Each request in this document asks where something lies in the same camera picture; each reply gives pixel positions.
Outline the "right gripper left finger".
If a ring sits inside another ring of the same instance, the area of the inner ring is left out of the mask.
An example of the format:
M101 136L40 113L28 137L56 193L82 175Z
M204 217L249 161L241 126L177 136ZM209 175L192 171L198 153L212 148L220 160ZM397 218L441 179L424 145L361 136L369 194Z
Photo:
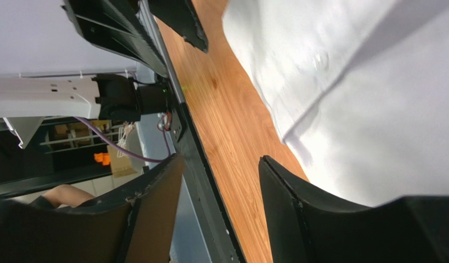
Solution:
M78 207L0 199L0 262L168 262L184 159Z

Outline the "white long sleeve shirt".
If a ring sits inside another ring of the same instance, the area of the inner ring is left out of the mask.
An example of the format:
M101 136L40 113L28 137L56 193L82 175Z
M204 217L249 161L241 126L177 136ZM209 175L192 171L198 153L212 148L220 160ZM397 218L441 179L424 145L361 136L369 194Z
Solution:
M230 1L223 30L312 184L449 195L449 1Z

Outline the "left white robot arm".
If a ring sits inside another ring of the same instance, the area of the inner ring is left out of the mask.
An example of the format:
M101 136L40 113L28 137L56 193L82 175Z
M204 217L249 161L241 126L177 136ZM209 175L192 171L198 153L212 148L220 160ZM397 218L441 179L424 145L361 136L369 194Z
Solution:
M46 117L137 122L169 111L153 18L207 52L191 1L0 1L0 118L19 146Z

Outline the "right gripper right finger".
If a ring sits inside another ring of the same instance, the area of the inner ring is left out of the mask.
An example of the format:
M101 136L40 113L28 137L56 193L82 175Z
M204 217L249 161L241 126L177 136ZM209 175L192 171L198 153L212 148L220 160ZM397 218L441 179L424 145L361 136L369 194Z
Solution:
M297 177L270 156L258 169L274 262L449 262L449 196L368 207Z

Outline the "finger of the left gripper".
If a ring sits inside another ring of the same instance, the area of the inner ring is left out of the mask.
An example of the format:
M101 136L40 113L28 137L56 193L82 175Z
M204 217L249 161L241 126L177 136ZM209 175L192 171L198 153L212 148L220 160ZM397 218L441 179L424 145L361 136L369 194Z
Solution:
M180 35L185 42L204 53L209 42L191 0L150 0L150 12Z
M142 63L167 77L162 54L127 1L68 0L63 10L77 33L93 46Z

